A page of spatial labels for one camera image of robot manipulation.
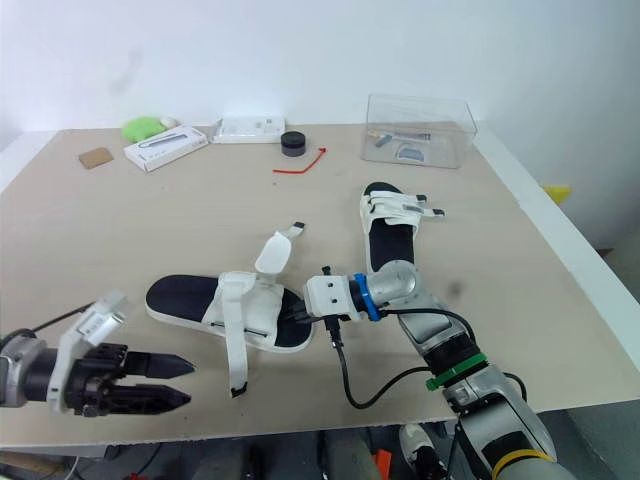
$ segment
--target yellow object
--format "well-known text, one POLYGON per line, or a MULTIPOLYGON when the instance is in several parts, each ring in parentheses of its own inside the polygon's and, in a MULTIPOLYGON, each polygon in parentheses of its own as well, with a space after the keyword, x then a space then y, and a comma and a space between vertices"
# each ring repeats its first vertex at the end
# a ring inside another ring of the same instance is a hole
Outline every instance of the yellow object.
POLYGON ((560 205, 571 195, 571 187, 569 185, 542 185, 542 188, 557 205, 560 205))
POLYGON ((514 450, 513 452, 507 453, 504 457, 498 460, 496 466, 493 467, 493 472, 491 473, 491 480, 496 480, 500 472, 506 467, 508 464, 517 460, 519 458, 541 458, 543 460, 548 460, 549 462, 555 462, 553 458, 543 452, 539 452, 538 450, 532 450, 530 448, 523 448, 522 450, 514 450))

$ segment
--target yellow ring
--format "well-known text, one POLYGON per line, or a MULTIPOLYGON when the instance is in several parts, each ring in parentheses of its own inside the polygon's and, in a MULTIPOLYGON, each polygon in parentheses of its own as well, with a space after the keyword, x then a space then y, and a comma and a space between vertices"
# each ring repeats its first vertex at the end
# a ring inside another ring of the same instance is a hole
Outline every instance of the yellow ring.
POLYGON ((548 460, 549 462, 555 462, 555 460, 551 458, 549 455, 543 452, 539 452, 538 450, 532 450, 530 448, 525 448, 522 450, 514 450, 513 452, 507 453, 504 457, 502 457, 498 461, 498 463, 496 463, 496 466, 493 467, 493 472, 491 473, 491 480, 497 480, 498 475, 504 469, 504 467, 507 466, 507 464, 513 462, 514 460, 517 460, 518 458, 523 458, 523 457, 529 457, 529 458, 535 457, 535 458, 541 458, 543 460, 548 460))

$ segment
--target green sponge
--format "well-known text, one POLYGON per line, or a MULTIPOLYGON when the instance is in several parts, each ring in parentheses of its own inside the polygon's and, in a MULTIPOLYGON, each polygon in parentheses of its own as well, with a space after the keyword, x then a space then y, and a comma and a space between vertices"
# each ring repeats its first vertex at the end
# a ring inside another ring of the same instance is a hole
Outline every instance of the green sponge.
POLYGON ((122 136, 131 143, 138 143, 166 130, 156 117, 138 117, 122 127, 122 136))

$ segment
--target table edge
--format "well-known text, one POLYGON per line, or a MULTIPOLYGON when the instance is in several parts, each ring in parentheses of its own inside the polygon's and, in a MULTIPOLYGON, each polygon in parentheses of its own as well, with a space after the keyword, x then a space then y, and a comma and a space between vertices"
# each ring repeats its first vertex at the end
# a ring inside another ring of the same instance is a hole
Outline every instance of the table edge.
POLYGON ((576 280, 640 370, 640 304, 575 225, 491 131, 478 122, 474 144, 511 191, 520 208, 576 280))

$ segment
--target white packaging box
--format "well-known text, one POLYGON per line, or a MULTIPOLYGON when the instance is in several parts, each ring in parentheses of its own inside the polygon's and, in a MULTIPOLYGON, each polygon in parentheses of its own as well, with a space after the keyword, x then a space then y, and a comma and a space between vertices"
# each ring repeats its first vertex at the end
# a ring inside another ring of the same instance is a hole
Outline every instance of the white packaging box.
POLYGON ((218 122, 213 143, 280 143, 284 117, 225 117, 218 122))
POLYGON ((124 154, 142 170, 151 172, 208 143, 207 136, 201 131, 180 125, 125 147, 124 154))

